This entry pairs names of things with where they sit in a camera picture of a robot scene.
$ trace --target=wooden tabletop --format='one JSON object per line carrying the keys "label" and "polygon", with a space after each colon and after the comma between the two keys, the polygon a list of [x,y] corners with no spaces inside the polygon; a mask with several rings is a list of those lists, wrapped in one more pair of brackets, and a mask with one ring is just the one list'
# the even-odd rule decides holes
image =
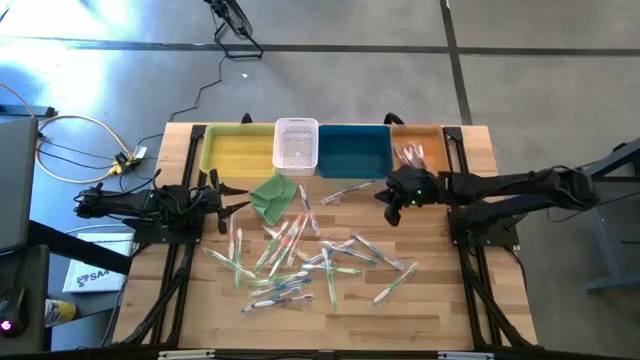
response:
{"label": "wooden tabletop", "polygon": [[[158,183],[181,182],[192,125],[167,124],[158,157],[157,167],[162,169]],[[463,135],[470,171],[484,176],[495,175],[497,169],[487,127],[466,126],[463,127]],[[192,176],[192,179],[195,181],[197,176]],[[311,303],[268,308],[243,316],[240,310],[250,303],[248,280],[244,278],[243,286],[235,289],[232,271],[197,249],[182,323],[181,348],[472,348],[460,263],[457,250],[450,243],[445,206],[403,209],[400,226],[391,227],[383,217],[385,204],[373,198],[373,194],[384,187],[383,181],[344,198],[339,204],[324,206],[320,199],[363,181],[321,177],[292,179],[306,185],[322,237],[346,241],[351,232],[358,232],[405,264],[418,262],[419,270],[384,303],[372,306],[371,300],[398,276],[398,272],[386,263],[370,266],[357,259],[337,255],[334,259],[340,266],[366,270],[359,276],[335,276],[337,312],[331,311],[325,273],[316,272],[312,275],[313,282],[302,292],[315,296]],[[254,189],[264,180],[221,179],[228,186],[247,190]],[[227,197],[225,202],[232,204],[246,198],[247,195]],[[292,221],[303,213],[297,194],[284,219]],[[237,226],[244,232],[243,263],[252,268],[268,241],[261,229],[263,221],[250,206],[238,211],[236,219]],[[216,215],[207,216],[202,245],[226,254],[228,241],[228,235],[217,231]],[[312,255],[320,252],[320,244],[309,226],[300,247]],[[360,245],[356,247],[368,252]],[[134,259],[114,341],[129,335],[157,299],[166,252],[166,245],[152,245]],[[517,262],[501,248],[487,248],[486,253],[497,303],[523,336],[535,343],[529,304]],[[297,272],[299,266],[300,262],[296,260],[293,268],[285,270],[287,273]],[[268,271],[266,267],[259,277],[266,277]],[[174,300],[168,307],[164,336],[169,332]],[[483,334],[489,339],[486,315],[481,306],[480,315]]]}

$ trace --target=green cloth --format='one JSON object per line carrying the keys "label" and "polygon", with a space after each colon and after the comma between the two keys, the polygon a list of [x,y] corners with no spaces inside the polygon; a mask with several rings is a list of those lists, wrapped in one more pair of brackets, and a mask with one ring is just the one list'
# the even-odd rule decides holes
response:
{"label": "green cloth", "polygon": [[276,174],[250,192],[249,200],[267,224],[274,226],[289,207],[297,188],[293,181]]}

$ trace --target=white wire basket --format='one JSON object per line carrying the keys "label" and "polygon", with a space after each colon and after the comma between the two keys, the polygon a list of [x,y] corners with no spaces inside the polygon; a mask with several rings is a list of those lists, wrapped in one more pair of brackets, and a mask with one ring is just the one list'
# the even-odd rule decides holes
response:
{"label": "white wire basket", "polygon": [[318,165],[318,121],[283,118],[276,121],[273,166],[286,176],[313,176]]}

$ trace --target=power cord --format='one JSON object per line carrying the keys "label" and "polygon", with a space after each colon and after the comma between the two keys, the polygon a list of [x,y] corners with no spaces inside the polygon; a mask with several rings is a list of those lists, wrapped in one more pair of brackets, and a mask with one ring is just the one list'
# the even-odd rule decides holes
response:
{"label": "power cord", "polygon": [[[98,124],[100,126],[102,126],[105,130],[107,130],[112,136],[113,138],[118,142],[118,144],[120,145],[120,147],[122,147],[122,149],[124,150],[127,159],[129,159],[129,161],[133,160],[133,154],[131,153],[131,151],[129,151],[129,149],[127,149],[127,147],[124,145],[124,143],[122,142],[122,140],[120,140],[120,138],[118,137],[118,135],[116,135],[116,133],[113,132],[113,130],[111,130],[111,128],[109,128],[109,126],[107,126],[105,123],[103,123],[100,120],[96,120],[90,117],[86,117],[86,116],[80,116],[80,115],[60,115],[60,116],[54,116],[52,118],[43,120],[42,122],[40,122],[40,125],[38,126],[38,130],[42,131],[42,129],[44,129],[48,124],[50,124],[53,121],[56,120],[60,120],[60,119],[83,119],[86,121],[90,121],[93,122],[95,124]],[[50,176],[52,176],[55,179],[64,181],[64,182],[70,182],[73,184],[90,184],[90,183],[94,183],[94,182],[98,182],[98,181],[102,181],[104,179],[106,179],[107,177],[111,176],[111,175],[115,175],[118,174],[122,171],[122,168],[120,167],[119,164],[113,165],[109,171],[107,171],[106,174],[104,174],[103,176],[96,178],[96,179],[90,179],[90,180],[73,180],[73,179],[67,179],[61,176],[58,176],[54,173],[52,173],[51,171],[49,171],[49,169],[47,169],[42,162],[40,161],[40,146],[42,145],[42,143],[38,143],[38,145],[36,146],[36,163],[38,163],[38,166],[40,166],[40,168],[47,174],[49,174]]]}
{"label": "power cord", "polygon": [[107,324],[107,330],[104,333],[104,336],[102,337],[102,340],[100,341],[100,347],[104,347],[104,345],[107,343],[107,338],[109,337],[109,333],[111,333],[111,328],[113,327],[113,320],[116,317],[116,312],[118,309],[118,305],[120,304],[120,298],[122,297],[122,294],[124,294],[124,288],[127,284],[127,279],[125,279],[125,281],[122,282],[122,286],[120,287],[120,291],[118,292],[118,296],[116,296],[116,301],[113,304],[113,310],[111,310],[111,316],[109,317],[109,323]]}
{"label": "power cord", "polygon": [[[632,197],[632,196],[636,196],[638,194],[640,194],[640,191],[632,192],[630,194],[617,197],[615,199],[611,199],[611,200],[607,200],[605,202],[598,203],[598,204],[596,204],[596,206],[602,206],[602,205],[611,204],[612,202],[616,202],[616,201],[619,201],[619,200],[622,200],[622,199],[626,199],[626,198],[629,198],[629,197]],[[566,217],[563,217],[563,218],[560,218],[560,219],[552,219],[550,210],[551,210],[550,208],[547,208],[547,220],[549,220],[552,223],[560,223],[560,222],[563,222],[563,221],[567,221],[569,219],[573,219],[574,217],[584,213],[587,210],[591,210],[591,209],[580,210],[580,211],[576,212],[575,214],[571,214],[569,216],[566,216]]]}
{"label": "power cord", "polygon": [[[158,175],[160,175],[160,171],[161,171],[161,169],[158,169],[158,170],[155,172],[155,174],[153,175],[153,178],[151,178],[151,179],[149,179],[149,180],[145,181],[144,183],[140,184],[139,186],[134,187],[134,188],[133,188],[133,189],[131,189],[131,190],[127,190],[127,191],[120,192],[120,193],[116,193],[116,194],[107,194],[107,195],[95,195],[95,194],[93,194],[92,196],[101,196],[101,197],[118,197],[118,196],[122,196],[122,195],[131,194],[132,192],[134,192],[134,191],[136,191],[136,190],[140,190],[140,189],[142,189],[144,186],[149,185],[152,181],[154,181],[154,180],[155,180],[155,178],[157,178],[157,177],[158,177]],[[85,195],[76,195],[76,196],[74,196],[74,197],[73,197],[73,201],[75,201],[75,202],[80,202],[80,200],[78,200],[78,198],[81,198],[81,197],[83,197],[83,196],[90,196],[90,195],[87,195],[87,194],[85,194]]]}
{"label": "power cord", "polygon": [[44,150],[36,149],[36,151],[41,153],[41,154],[44,154],[44,155],[47,155],[47,156],[51,156],[52,158],[56,158],[58,160],[66,161],[66,162],[71,163],[73,165],[80,166],[80,167],[87,168],[87,169],[102,170],[102,169],[111,169],[113,167],[113,164],[112,165],[108,165],[108,166],[84,165],[84,164],[77,163],[77,162],[75,162],[73,160],[69,160],[69,159],[63,158],[63,157],[58,156],[58,155],[50,154],[50,153],[48,153],[48,152],[46,152]]}
{"label": "power cord", "polygon": [[218,80],[201,87],[198,90],[198,96],[196,96],[196,100],[193,102],[193,106],[191,106],[190,108],[182,109],[182,110],[179,110],[179,111],[176,111],[176,112],[172,113],[171,116],[169,116],[169,122],[173,122],[173,118],[176,115],[183,114],[183,113],[186,113],[186,112],[191,111],[191,110],[196,110],[196,109],[198,109],[200,107],[200,97],[202,96],[202,92],[204,90],[206,90],[206,89],[208,89],[208,88],[210,88],[212,86],[215,86],[215,85],[217,85],[217,84],[222,82],[222,63],[224,62],[224,60],[226,58],[227,58],[227,56],[225,55],[222,58],[222,60],[220,60],[220,62],[218,63]]}
{"label": "power cord", "polygon": [[151,135],[151,136],[147,136],[147,137],[143,137],[142,139],[140,139],[140,141],[138,141],[138,145],[136,145],[136,147],[140,146],[143,142],[149,140],[149,139],[153,139],[153,138],[157,138],[159,136],[164,135],[164,133],[160,133],[160,134],[155,134],[155,135]]}
{"label": "power cord", "polygon": [[64,145],[52,143],[51,141],[49,141],[47,139],[44,139],[44,138],[40,138],[38,140],[42,141],[43,143],[47,143],[47,144],[49,144],[51,146],[59,147],[61,149],[65,149],[65,150],[69,150],[69,151],[73,151],[73,152],[76,152],[78,154],[83,154],[83,155],[92,156],[92,157],[98,158],[98,159],[106,159],[106,160],[113,161],[112,157],[106,157],[106,156],[100,156],[100,155],[91,154],[91,153],[84,152],[84,151],[81,151],[81,150],[78,150],[78,149],[74,149],[74,148],[70,148],[70,147],[67,147],[67,146],[64,146]]}
{"label": "power cord", "polygon": [[527,286],[527,273],[524,271],[524,265],[522,264],[522,260],[520,260],[520,257],[518,256],[518,254],[516,254],[516,252],[513,251],[512,248],[508,246],[504,246],[504,249],[507,250],[507,252],[511,254],[511,256],[513,256],[513,258],[518,262],[518,265],[520,265],[520,271],[522,272],[522,280],[524,282],[524,290],[529,292],[529,288]]}

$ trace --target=gray floor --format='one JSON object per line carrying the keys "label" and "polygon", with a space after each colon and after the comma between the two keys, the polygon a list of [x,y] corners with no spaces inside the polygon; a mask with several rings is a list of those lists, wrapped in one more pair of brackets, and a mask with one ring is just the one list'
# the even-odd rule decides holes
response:
{"label": "gray floor", "polygon": [[[447,44],[437,0],[239,2],[263,43]],[[640,46],[640,3],[633,0],[450,0],[450,5],[460,46]],[[0,24],[7,35],[194,43],[211,42],[212,30],[200,0],[23,0],[14,2]],[[104,120],[134,147],[138,139],[161,132],[173,111],[190,106],[197,89],[217,78],[221,56],[13,43],[0,48],[0,81],[33,104]],[[474,124],[490,127],[503,173],[584,164],[640,134],[640,57],[462,56],[461,63]],[[448,55],[267,53],[260,62],[226,61],[223,79],[203,93],[200,109],[176,121],[238,121],[250,112],[263,122],[305,116],[378,123],[393,111],[409,123],[460,124]],[[15,100],[1,93],[0,102]],[[45,132],[58,143],[104,155],[117,150],[104,131],[78,121]],[[156,144],[149,142],[152,150]],[[46,160],[75,178],[100,174]],[[144,166],[148,173],[153,163]],[[127,178],[125,184],[137,182]],[[116,188],[117,182],[105,186]],[[83,188],[36,169],[32,217],[63,230],[98,223],[73,216],[71,198]],[[638,357],[640,293],[584,292],[587,281],[604,275],[589,220],[584,215],[552,224],[536,213],[518,227],[540,344]],[[52,274],[65,271],[64,259],[52,260]],[[105,316],[96,316],[56,328],[54,348],[97,345],[105,322]]]}

